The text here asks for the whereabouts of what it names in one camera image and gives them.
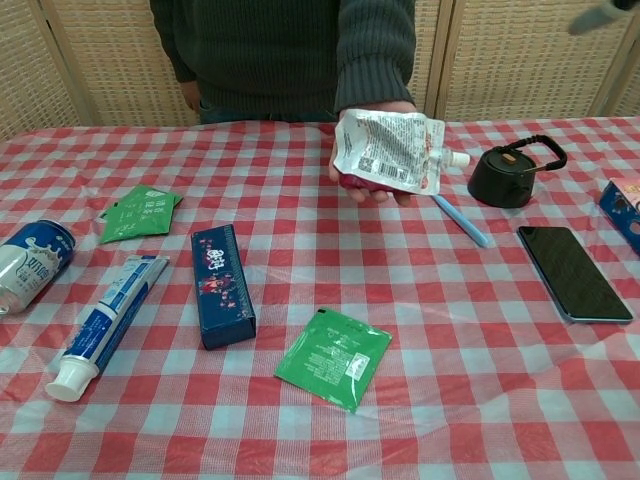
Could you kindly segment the person left bare hand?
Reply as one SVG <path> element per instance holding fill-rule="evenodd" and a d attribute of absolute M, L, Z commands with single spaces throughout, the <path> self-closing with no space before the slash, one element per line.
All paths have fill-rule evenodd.
<path fill-rule="evenodd" d="M 398 100 L 388 102 L 378 102 L 371 104 L 363 104 L 358 106 L 352 106 L 352 109 L 361 110 L 373 110 L 383 112 L 396 112 L 396 113 L 415 113 L 417 111 L 415 105 L 412 102 Z M 334 166 L 334 160 L 337 153 L 337 143 L 333 144 L 331 155 L 328 161 L 328 175 L 334 183 L 341 182 L 341 172 Z M 377 203 L 384 203 L 389 199 L 389 193 L 382 190 L 367 190 L 367 189 L 354 189 L 345 187 L 345 191 L 348 196 L 357 203 L 362 203 L 367 199 L 372 199 Z M 395 202 L 400 206 L 409 206 L 411 204 L 411 197 L 409 194 L 399 193 L 394 194 L 393 198 Z"/>

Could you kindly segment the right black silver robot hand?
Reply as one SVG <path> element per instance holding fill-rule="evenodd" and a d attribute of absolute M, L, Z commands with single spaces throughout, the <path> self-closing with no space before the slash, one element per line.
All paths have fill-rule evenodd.
<path fill-rule="evenodd" d="M 574 36 L 583 35 L 628 17 L 638 8 L 639 0 L 602 1 L 575 17 L 567 31 Z"/>

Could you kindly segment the person right bare hand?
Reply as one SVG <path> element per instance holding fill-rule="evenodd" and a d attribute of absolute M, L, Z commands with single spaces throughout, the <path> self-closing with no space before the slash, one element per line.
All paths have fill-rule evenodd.
<path fill-rule="evenodd" d="M 183 98 L 190 110 L 200 111 L 201 93 L 196 81 L 182 82 L 179 84 Z"/>

